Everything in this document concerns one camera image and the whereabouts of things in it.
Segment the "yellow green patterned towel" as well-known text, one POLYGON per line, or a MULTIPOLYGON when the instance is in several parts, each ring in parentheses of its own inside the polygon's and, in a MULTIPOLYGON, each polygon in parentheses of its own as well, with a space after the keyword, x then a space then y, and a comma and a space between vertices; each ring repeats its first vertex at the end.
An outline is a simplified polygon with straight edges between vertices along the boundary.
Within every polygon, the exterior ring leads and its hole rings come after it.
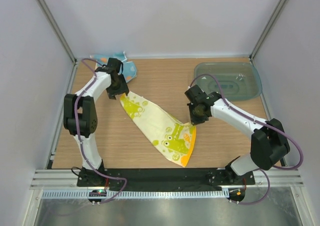
POLYGON ((150 143, 169 161, 186 167, 196 143, 196 126, 182 123, 132 91, 119 98, 124 111, 150 143))

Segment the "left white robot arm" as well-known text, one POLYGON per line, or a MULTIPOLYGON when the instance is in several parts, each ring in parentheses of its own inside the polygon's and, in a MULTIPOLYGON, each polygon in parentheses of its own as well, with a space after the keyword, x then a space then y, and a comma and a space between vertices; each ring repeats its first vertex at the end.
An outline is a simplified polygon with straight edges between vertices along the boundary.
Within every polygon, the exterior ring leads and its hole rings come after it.
POLYGON ((92 79, 81 90, 64 97, 63 126, 77 141, 82 157, 79 186, 101 186, 106 180, 95 137, 98 126, 96 101, 103 92, 114 100, 117 95, 129 93, 122 70, 122 62, 103 64, 93 71, 92 79))

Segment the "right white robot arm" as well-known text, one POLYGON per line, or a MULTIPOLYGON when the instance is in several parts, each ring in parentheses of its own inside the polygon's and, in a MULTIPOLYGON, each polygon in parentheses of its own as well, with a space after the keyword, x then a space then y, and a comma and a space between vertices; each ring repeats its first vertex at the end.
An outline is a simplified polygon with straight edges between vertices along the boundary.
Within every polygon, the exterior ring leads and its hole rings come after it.
POLYGON ((250 152, 233 159, 225 166, 225 178, 237 184, 248 172, 269 170, 287 153, 290 146, 277 119, 267 121, 234 106, 220 95, 188 97, 191 123, 204 123, 209 117, 232 125, 250 139, 250 152))

